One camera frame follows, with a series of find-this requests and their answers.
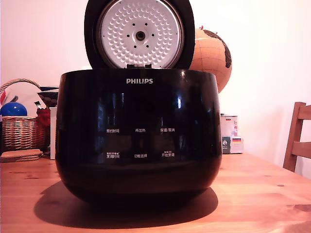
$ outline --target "inner lid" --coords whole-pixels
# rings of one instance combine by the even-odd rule
[[[165,0],[112,0],[97,26],[101,56],[113,68],[171,68],[184,46],[180,16]]]

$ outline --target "coaster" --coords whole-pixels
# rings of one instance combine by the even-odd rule
[[[0,161],[3,162],[21,162],[21,161],[33,161],[37,160],[42,156],[42,151],[39,149],[34,150],[16,150],[4,152]]]

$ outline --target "box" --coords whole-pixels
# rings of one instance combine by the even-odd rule
[[[243,138],[240,136],[222,137],[223,154],[243,153]]]
[[[220,128],[222,137],[238,136],[238,117],[221,115]]]
[[[55,149],[56,149],[56,107],[50,107],[51,111],[51,155],[50,159],[55,159]]]

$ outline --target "wicker basket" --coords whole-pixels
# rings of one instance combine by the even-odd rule
[[[0,88],[0,95],[10,85],[15,83],[31,83],[28,79],[17,79],[5,83]],[[36,117],[3,116],[2,117],[2,152],[12,150],[41,149],[49,146],[49,127],[37,121]]]

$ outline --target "red object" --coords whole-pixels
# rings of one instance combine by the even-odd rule
[[[50,126],[51,124],[51,111],[49,108],[37,109],[37,120],[44,126]]]
[[[1,97],[0,97],[0,102],[1,102],[1,104],[3,103],[5,97],[6,97],[6,93],[5,93],[5,91],[3,91],[3,93],[2,93],[2,95],[1,95]]]

